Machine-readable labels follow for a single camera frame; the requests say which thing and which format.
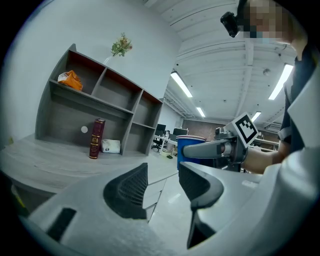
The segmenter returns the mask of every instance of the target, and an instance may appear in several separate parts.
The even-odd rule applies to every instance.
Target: fluorescent light
[[[206,117],[205,114],[204,114],[204,112],[202,111],[201,107],[197,107],[196,109],[199,111],[200,115],[201,115],[203,118]]]
[[[281,89],[284,87],[284,83],[288,80],[293,68],[294,66],[288,65],[288,64],[284,66],[280,80],[277,83],[276,87],[274,88],[273,92],[271,93],[269,100],[274,100],[278,96]]]
[[[180,88],[184,91],[185,95],[188,98],[192,98],[192,94],[190,93],[190,91],[186,87],[184,81],[182,81],[181,77],[179,76],[179,74],[176,71],[171,73],[171,77],[178,84],[178,86],[180,86]]]
[[[254,121],[258,118],[258,116],[260,116],[260,115],[261,115],[261,112],[260,112],[260,111],[257,111],[257,112],[255,113],[255,115],[252,117],[251,121],[254,122]]]

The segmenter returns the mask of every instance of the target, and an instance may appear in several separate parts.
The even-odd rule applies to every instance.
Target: gray desk surface
[[[7,146],[0,152],[1,170],[14,181],[49,193],[58,193],[80,179],[112,172],[123,166],[132,168],[148,163],[148,183],[176,173],[177,163],[151,150],[149,156],[122,156],[100,153],[89,158],[89,148],[59,141],[37,140],[34,135]]]

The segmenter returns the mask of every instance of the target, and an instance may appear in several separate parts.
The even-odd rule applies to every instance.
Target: camera
[[[229,35],[235,38],[240,32],[238,25],[238,19],[234,13],[227,11],[220,19],[221,23],[224,25],[225,29],[228,31]]]

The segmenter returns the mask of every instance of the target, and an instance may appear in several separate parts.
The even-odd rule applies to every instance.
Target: person
[[[266,167],[281,163],[289,154],[303,149],[304,142],[288,114],[288,108],[312,76],[319,52],[312,46],[308,35],[280,3],[281,0],[240,0],[237,18],[244,35],[251,38],[274,39],[291,45],[296,52],[294,68],[283,86],[285,111],[278,133],[278,151],[262,152],[249,148],[242,167],[250,172],[263,174]]]
[[[169,131],[169,130],[166,130],[164,137],[169,138],[169,135],[170,135],[170,131]]]

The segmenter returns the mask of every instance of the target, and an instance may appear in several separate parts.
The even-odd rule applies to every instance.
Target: computer monitor
[[[156,126],[157,131],[165,131],[166,130],[166,125],[165,124],[158,124]]]
[[[170,135],[169,135],[169,140],[175,142],[175,141],[177,140],[177,135],[175,135],[175,134],[170,134]]]
[[[188,131],[185,130],[185,129],[174,128],[174,130],[173,130],[173,134],[177,135],[177,136],[179,136],[179,135],[187,135],[187,133],[188,133]]]
[[[164,131],[163,130],[156,130],[154,135],[157,135],[157,136],[162,136],[164,134]]]

